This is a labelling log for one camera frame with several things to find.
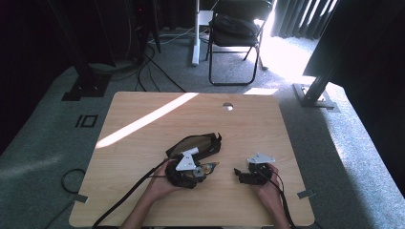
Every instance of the mechanical part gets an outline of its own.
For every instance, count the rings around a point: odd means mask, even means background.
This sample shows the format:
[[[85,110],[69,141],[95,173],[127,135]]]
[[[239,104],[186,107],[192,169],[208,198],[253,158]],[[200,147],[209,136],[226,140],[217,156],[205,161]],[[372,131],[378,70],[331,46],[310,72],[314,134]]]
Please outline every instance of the mechanical part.
[[[257,153],[255,156],[248,158],[247,162],[253,164],[267,163],[276,161],[272,156],[266,156],[262,153]]]
[[[249,163],[248,170],[250,173],[242,173],[234,169],[235,175],[239,178],[239,182],[244,184],[264,185],[272,176],[272,170],[266,163],[254,164]]]
[[[215,134],[191,135],[167,150],[167,155],[175,159],[166,167],[167,179],[175,186],[189,189],[203,182],[219,162],[201,165],[199,160],[217,154],[221,140],[219,134],[218,138]]]

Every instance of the electrical cord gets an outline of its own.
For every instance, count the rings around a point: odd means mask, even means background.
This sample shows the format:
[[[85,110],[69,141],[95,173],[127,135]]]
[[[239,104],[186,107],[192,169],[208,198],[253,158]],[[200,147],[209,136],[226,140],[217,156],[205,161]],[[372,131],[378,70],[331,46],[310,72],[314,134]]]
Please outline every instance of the electrical cord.
[[[288,209],[288,204],[287,204],[287,200],[286,200],[286,196],[284,195],[284,184],[283,184],[283,190],[280,189],[280,187],[273,182],[273,180],[271,180],[271,178],[267,177],[266,175],[264,175],[262,172],[260,172],[259,170],[256,170],[256,172],[258,174],[260,174],[263,178],[265,178],[268,182],[270,182],[272,185],[274,185],[274,187],[276,187],[276,189],[279,191],[280,193],[280,197],[282,199],[283,202],[283,208],[284,208],[284,212],[286,214],[288,223],[291,225],[292,229],[297,229],[297,227],[295,226],[294,222],[292,221],[291,215],[289,213],[289,209]]]
[[[128,197],[130,197],[135,190],[138,189],[138,187],[143,183],[143,181],[145,181],[145,179],[149,178],[153,173],[155,173],[155,171],[165,162],[167,162],[169,159],[172,159],[172,157],[169,157],[167,159],[165,159],[163,162],[161,162],[157,167],[151,169],[148,173],[146,173],[145,176],[143,176],[140,180],[138,180],[138,182],[128,191],[127,194],[125,194],[116,204],[113,205],[113,207],[111,207],[106,213],[104,213],[93,225],[93,229],[99,228],[98,225],[108,217],[108,215],[110,215],[112,212],[114,212],[119,205],[121,205]]]
[[[176,85],[182,92],[185,93],[185,89],[182,88],[175,80],[173,80],[173,79],[167,74],[167,72],[166,72],[165,70],[163,70],[163,69],[153,60],[153,57],[155,56],[155,53],[156,53],[156,52],[155,52],[155,49],[154,49],[152,46],[150,46],[149,44],[147,45],[147,47],[152,51],[152,55],[151,55],[150,57],[149,57],[147,54],[144,55],[144,56],[146,57],[147,61],[139,68],[139,71],[138,71],[138,82],[137,82],[137,85],[136,85],[136,87],[135,87],[135,91],[138,90],[138,85],[140,85],[140,86],[142,87],[142,89],[143,89],[145,92],[147,92],[147,91],[146,91],[146,88],[142,85],[142,82],[141,82],[141,80],[140,80],[141,73],[142,73],[144,67],[147,65],[147,66],[148,66],[148,69],[149,69],[149,73],[150,73],[149,76],[150,76],[150,78],[152,79],[152,82],[153,82],[153,84],[155,85],[155,87],[156,87],[156,88],[158,89],[158,91],[160,92],[160,89],[159,89],[158,85],[156,84],[155,80],[153,79],[152,74],[151,74],[151,71],[150,71],[150,68],[149,68],[149,63],[152,62],[152,63],[166,76],[166,78],[168,78],[174,85]]]
[[[74,173],[74,172],[80,172],[80,173],[82,173],[82,174],[83,174],[83,177],[84,177],[84,175],[86,174],[86,172],[85,172],[84,170],[82,170],[82,169],[73,169],[73,170],[69,170],[68,172],[66,172],[66,173],[63,175],[62,179],[60,180],[60,183],[61,183],[61,185],[62,185],[63,190],[64,190],[65,192],[67,192],[67,193],[69,193],[69,194],[73,194],[73,195],[78,194],[78,190],[75,191],[75,190],[69,189],[69,188],[67,187],[67,185],[65,184],[65,179],[66,179],[66,177],[67,177],[68,175],[70,175],[71,173]],[[44,227],[44,229],[50,228],[50,227],[52,226],[53,222],[54,222],[56,219],[58,219],[58,218],[59,218],[68,208],[70,208],[74,203],[75,203],[74,201],[70,201],[68,204],[66,204],[66,206],[65,206],[55,217],[53,217],[53,219],[51,219],[50,222],[48,222],[48,224]]]

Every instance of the wire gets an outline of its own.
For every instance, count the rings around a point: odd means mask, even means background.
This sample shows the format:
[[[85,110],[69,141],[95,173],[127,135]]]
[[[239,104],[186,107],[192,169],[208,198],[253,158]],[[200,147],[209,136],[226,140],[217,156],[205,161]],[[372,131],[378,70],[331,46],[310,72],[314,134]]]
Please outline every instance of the wire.
[[[66,177],[67,177],[69,174],[73,173],[73,172],[80,172],[80,173],[83,174],[83,176],[86,174],[86,172],[85,172],[84,170],[82,170],[82,169],[69,170],[68,172],[66,172],[66,173],[63,175],[62,179],[60,180],[60,183],[61,183],[61,185],[62,185],[63,190],[65,190],[65,192],[70,193],[70,194],[78,194],[78,190],[77,190],[77,191],[72,191],[72,190],[68,189],[68,188],[66,187],[66,185],[65,185],[65,179],[66,179]]]
[[[182,90],[185,93],[185,89],[182,88],[178,83],[176,83],[176,81],[174,81],[155,61],[152,60],[152,58],[150,58],[147,54],[145,54],[145,57],[149,59],[149,61],[151,61],[156,67],[158,67],[158,69],[161,70],[162,73],[164,73],[164,75],[173,83],[175,84],[180,90]]]
[[[284,208],[284,212],[286,214],[287,220],[289,222],[289,224],[291,225],[292,229],[296,229],[297,227],[295,226],[294,222],[292,221],[291,218],[291,214],[289,213],[289,209],[288,209],[288,204],[287,204],[287,200],[286,200],[286,196],[284,195],[284,184],[283,184],[283,190],[280,189],[280,187],[273,182],[273,180],[271,180],[270,177],[267,177],[266,175],[264,175],[262,172],[260,172],[259,170],[256,170],[257,173],[259,173],[262,177],[264,177],[268,182],[270,182],[272,185],[274,185],[274,187],[277,188],[277,190],[280,193],[282,202],[283,202],[283,208]]]
[[[176,39],[178,39],[178,38],[180,38],[180,37],[182,37],[182,36],[188,35],[188,33],[189,33],[191,30],[193,30],[193,29],[194,29],[194,27],[191,28],[191,29],[189,29],[189,30],[187,30],[187,31],[185,31],[184,33],[181,33],[181,34],[175,36],[175,37],[172,38],[171,40],[166,41],[166,42],[162,42],[162,43],[160,43],[160,44],[161,44],[161,45],[169,44],[170,42],[172,42],[172,41],[174,41],[174,40],[176,40]],[[172,35],[175,35],[175,34],[163,34],[163,35],[160,35],[159,38],[162,38],[162,37],[164,37],[164,36],[172,36]],[[152,40],[150,40],[148,43],[156,44],[154,41],[155,41],[155,39],[152,39]]]
[[[46,227],[44,227],[44,229],[48,229],[52,226],[53,222],[58,219],[70,206],[72,206],[74,204],[73,201],[69,202],[65,208],[62,209],[62,211],[60,211],[48,224]]]
[[[66,173],[62,176],[62,179],[61,179],[60,182],[61,182],[61,185],[62,185],[63,190],[65,190],[67,193],[69,193],[69,194],[78,194],[78,190],[77,190],[77,191],[72,191],[72,190],[68,189],[68,188],[66,187],[66,185],[65,185],[65,179],[66,179],[66,177],[67,177],[69,174],[73,173],[73,172],[80,172],[80,173],[83,173],[83,176],[86,174],[86,172],[85,172],[84,170],[82,170],[82,169],[69,170],[68,172],[66,172]],[[44,229],[50,228],[50,227],[52,226],[53,222],[54,222],[56,219],[58,219],[58,218],[59,218],[69,207],[71,207],[74,203],[75,203],[74,201],[70,201],[68,204],[66,204],[66,206],[62,209],[62,211],[60,211],[55,217],[53,217],[53,219],[51,219],[51,221],[48,222],[48,224],[44,227]]]
[[[155,85],[155,87],[156,87],[156,88],[158,89],[158,91],[160,92],[160,88],[159,88],[158,85],[156,84],[156,82],[155,82],[155,80],[154,80],[154,78],[153,78],[153,76],[152,76],[152,73],[151,73],[151,71],[150,71],[150,68],[149,68],[149,63],[152,62],[174,85],[176,85],[180,90],[182,90],[182,91],[185,93],[185,89],[182,88],[175,80],[173,80],[173,79],[167,74],[167,72],[165,72],[165,71],[153,60],[153,57],[154,57],[155,54],[156,54],[155,49],[154,49],[152,46],[150,46],[149,44],[148,44],[147,46],[148,46],[148,48],[150,48],[150,50],[152,51],[152,55],[151,55],[150,57],[149,57],[147,54],[144,55],[144,56],[146,57],[147,61],[139,68],[139,71],[138,71],[138,82],[137,82],[137,85],[136,85],[136,87],[135,87],[135,91],[138,90],[138,85],[140,85],[140,86],[142,87],[142,89],[143,89],[145,92],[147,92],[147,91],[146,91],[146,88],[142,85],[142,82],[141,82],[141,80],[140,80],[141,73],[142,73],[144,67],[147,65],[147,66],[148,66],[148,69],[149,69],[149,73],[150,73],[150,74],[149,74],[149,75],[150,75],[150,78],[151,78],[153,84]]]
[[[138,180],[138,182],[128,191],[127,194],[125,194],[116,204],[113,205],[113,207],[111,207],[106,213],[104,213],[93,225],[93,229],[97,228],[98,225],[108,217],[108,215],[110,215],[112,212],[114,212],[114,210],[116,210],[119,205],[121,205],[128,197],[130,197],[135,190],[137,190],[137,188],[143,183],[143,181],[145,181],[145,179],[149,178],[153,173],[155,173],[155,171],[162,165],[164,164],[166,161],[168,161],[169,159],[171,159],[171,157],[165,159],[164,161],[162,161],[157,167],[151,169],[148,173],[146,173],[145,176],[143,176],[140,180]]]

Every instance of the forearm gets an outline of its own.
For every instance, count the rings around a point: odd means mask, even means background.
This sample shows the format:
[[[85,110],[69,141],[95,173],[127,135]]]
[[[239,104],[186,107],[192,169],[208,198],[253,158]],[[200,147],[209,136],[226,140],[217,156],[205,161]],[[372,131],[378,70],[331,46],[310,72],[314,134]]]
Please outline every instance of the forearm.
[[[120,229],[139,229],[145,221],[154,201],[146,195],[140,197],[137,205],[128,218],[122,223]]]
[[[271,216],[271,221],[273,222],[275,229],[290,228],[283,205],[281,203],[274,204],[274,202],[264,202],[264,205]]]

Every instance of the black curtain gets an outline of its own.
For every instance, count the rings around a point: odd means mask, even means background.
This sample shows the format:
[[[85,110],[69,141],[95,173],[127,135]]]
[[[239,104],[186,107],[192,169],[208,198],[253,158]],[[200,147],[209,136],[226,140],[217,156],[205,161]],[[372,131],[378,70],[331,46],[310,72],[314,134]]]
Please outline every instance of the black curtain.
[[[405,193],[405,2],[341,0],[304,75],[342,86]]]

